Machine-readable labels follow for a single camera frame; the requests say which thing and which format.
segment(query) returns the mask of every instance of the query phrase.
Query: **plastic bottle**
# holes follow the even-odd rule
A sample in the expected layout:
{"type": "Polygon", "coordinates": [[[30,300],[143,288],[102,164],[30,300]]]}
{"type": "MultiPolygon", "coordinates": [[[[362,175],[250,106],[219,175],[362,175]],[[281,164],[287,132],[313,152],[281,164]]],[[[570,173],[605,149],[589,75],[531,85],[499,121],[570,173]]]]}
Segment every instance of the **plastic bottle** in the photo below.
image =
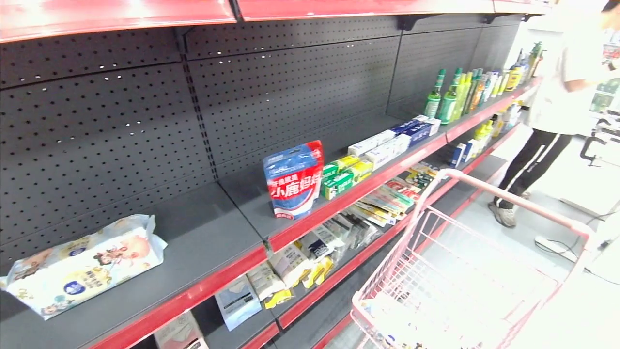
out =
{"type": "Polygon", "coordinates": [[[428,117],[435,117],[437,115],[437,110],[439,109],[439,104],[441,102],[441,86],[443,85],[443,78],[446,76],[446,70],[442,69],[437,74],[437,81],[435,82],[435,87],[433,91],[428,94],[427,97],[427,105],[424,109],[424,115],[428,117]]]}
{"type": "Polygon", "coordinates": [[[476,91],[474,91],[474,96],[471,99],[471,105],[469,106],[469,111],[473,111],[478,107],[480,100],[482,99],[482,93],[484,92],[484,88],[487,86],[487,75],[482,75],[480,80],[478,80],[478,86],[476,86],[476,91]]]}
{"type": "Polygon", "coordinates": [[[458,68],[454,74],[454,80],[452,81],[452,85],[450,89],[446,91],[443,95],[443,99],[441,101],[441,110],[439,111],[439,115],[437,119],[441,120],[441,124],[449,124],[452,118],[452,113],[454,112],[454,107],[456,106],[456,90],[459,87],[459,82],[461,80],[461,73],[463,69],[458,68]]]}
{"type": "Polygon", "coordinates": [[[523,76],[523,67],[516,66],[515,69],[510,71],[510,76],[508,77],[508,84],[506,85],[505,91],[513,92],[516,90],[516,87],[519,86],[519,82],[521,82],[521,77],[523,76]]]}
{"type": "Polygon", "coordinates": [[[493,88],[495,87],[495,83],[497,82],[497,77],[499,76],[498,71],[494,71],[491,73],[491,77],[489,78],[489,85],[484,90],[484,101],[487,102],[493,94],[493,88]]]}
{"type": "Polygon", "coordinates": [[[469,92],[469,89],[467,88],[467,79],[470,80],[469,83],[471,84],[471,75],[471,72],[467,74],[461,74],[459,87],[456,88],[456,105],[454,107],[454,112],[452,113],[452,121],[461,118],[461,114],[463,113],[463,105],[465,105],[465,99],[467,99],[467,92],[469,92]]]}
{"type": "Polygon", "coordinates": [[[510,71],[505,70],[502,75],[502,85],[500,86],[500,90],[497,93],[498,96],[503,95],[503,92],[506,90],[506,85],[508,84],[509,77],[510,77],[510,71]]]}

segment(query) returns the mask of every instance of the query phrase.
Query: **cart handle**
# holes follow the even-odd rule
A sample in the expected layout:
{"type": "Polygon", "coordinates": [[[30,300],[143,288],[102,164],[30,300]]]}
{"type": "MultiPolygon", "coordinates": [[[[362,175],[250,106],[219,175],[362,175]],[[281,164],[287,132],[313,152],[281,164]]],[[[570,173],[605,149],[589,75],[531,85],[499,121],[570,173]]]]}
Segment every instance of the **cart handle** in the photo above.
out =
{"type": "MultiPolygon", "coordinates": [[[[454,178],[459,181],[465,182],[471,186],[474,186],[475,188],[488,191],[497,197],[501,197],[502,199],[506,201],[510,201],[517,206],[524,207],[525,209],[531,212],[534,212],[535,214],[541,215],[547,219],[554,221],[555,223],[561,224],[564,227],[569,228],[571,231],[583,237],[586,241],[590,239],[590,234],[591,234],[590,232],[592,232],[592,229],[586,224],[584,224],[583,222],[578,222],[574,219],[566,218],[553,211],[545,209],[544,207],[537,205],[531,201],[523,199],[522,197],[516,196],[512,193],[509,193],[508,191],[502,190],[494,185],[486,183],[485,181],[481,181],[477,178],[473,178],[472,176],[468,176],[464,174],[463,172],[453,169],[453,168],[445,168],[437,172],[435,179],[431,181],[431,183],[425,188],[425,190],[422,192],[422,195],[418,199],[417,201],[418,204],[415,205],[414,211],[413,211],[414,218],[420,216],[421,211],[426,206],[425,202],[428,196],[433,192],[433,190],[437,187],[439,182],[441,182],[441,180],[444,177],[454,178]]],[[[412,229],[413,227],[411,227],[411,229],[407,229],[405,234],[409,233],[412,229]]]]}

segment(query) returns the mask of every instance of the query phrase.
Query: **black pegboard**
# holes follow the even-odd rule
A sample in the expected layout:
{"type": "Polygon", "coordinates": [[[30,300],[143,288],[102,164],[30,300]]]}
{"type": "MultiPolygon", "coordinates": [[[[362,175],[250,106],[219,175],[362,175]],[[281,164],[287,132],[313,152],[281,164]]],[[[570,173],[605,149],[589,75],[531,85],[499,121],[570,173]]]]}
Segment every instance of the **black pegboard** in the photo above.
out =
{"type": "Polygon", "coordinates": [[[187,35],[189,60],[400,35],[395,16],[208,25],[187,35]]]}
{"type": "Polygon", "coordinates": [[[180,60],[172,28],[66,35],[0,45],[0,89],[180,60]]]}
{"type": "Polygon", "coordinates": [[[215,163],[385,108],[398,41],[391,37],[190,61],[215,163]]]}
{"type": "Polygon", "coordinates": [[[416,109],[423,110],[439,69],[446,70],[445,91],[457,68],[472,68],[471,57],[481,31],[482,28],[472,28],[404,35],[394,72],[390,103],[405,98],[413,99],[416,109]]]}
{"type": "Polygon", "coordinates": [[[483,25],[483,21],[484,15],[482,14],[442,14],[418,20],[412,30],[404,31],[403,34],[410,35],[425,32],[480,28],[483,25]]]}
{"type": "Polygon", "coordinates": [[[180,63],[5,89],[0,98],[2,264],[160,200],[141,193],[189,176],[213,181],[180,63]]]}
{"type": "Polygon", "coordinates": [[[484,68],[485,71],[502,69],[518,30],[519,25],[484,27],[472,58],[472,66],[484,68]]]}

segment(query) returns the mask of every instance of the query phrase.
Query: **green bottle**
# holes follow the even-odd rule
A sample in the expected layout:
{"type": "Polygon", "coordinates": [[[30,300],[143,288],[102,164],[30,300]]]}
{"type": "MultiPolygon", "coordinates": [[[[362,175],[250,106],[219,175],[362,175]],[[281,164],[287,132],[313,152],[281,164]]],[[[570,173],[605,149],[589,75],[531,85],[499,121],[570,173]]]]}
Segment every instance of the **green bottle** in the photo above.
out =
{"type": "Polygon", "coordinates": [[[476,88],[478,87],[478,80],[480,80],[480,70],[474,69],[474,73],[471,77],[471,86],[467,92],[467,98],[465,99],[465,108],[463,109],[463,115],[469,114],[469,106],[471,105],[471,99],[474,96],[476,88]]]}
{"type": "Polygon", "coordinates": [[[443,85],[443,78],[446,76],[446,70],[442,69],[437,74],[437,82],[435,88],[428,94],[427,106],[424,109],[424,115],[428,117],[435,117],[437,110],[439,109],[439,103],[441,102],[441,86],[443,85]]]}
{"type": "Polygon", "coordinates": [[[454,73],[454,81],[452,81],[450,89],[443,95],[441,110],[439,111],[439,116],[437,117],[437,119],[441,120],[442,125],[449,124],[452,118],[452,113],[454,112],[454,107],[456,106],[456,90],[459,87],[462,72],[463,69],[461,68],[456,70],[454,73]]]}

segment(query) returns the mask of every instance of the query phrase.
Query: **black pants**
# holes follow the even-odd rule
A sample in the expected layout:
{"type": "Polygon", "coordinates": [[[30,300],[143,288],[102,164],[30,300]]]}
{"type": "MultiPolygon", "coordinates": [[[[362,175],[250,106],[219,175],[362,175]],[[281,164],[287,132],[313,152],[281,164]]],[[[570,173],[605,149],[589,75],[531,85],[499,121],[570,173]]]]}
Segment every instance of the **black pants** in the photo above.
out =
{"type": "MultiPolygon", "coordinates": [[[[552,134],[534,130],[523,149],[512,161],[499,188],[521,196],[549,169],[570,143],[571,135],[552,134]]],[[[494,203],[502,209],[511,209],[512,202],[495,197],[494,203]]]]}

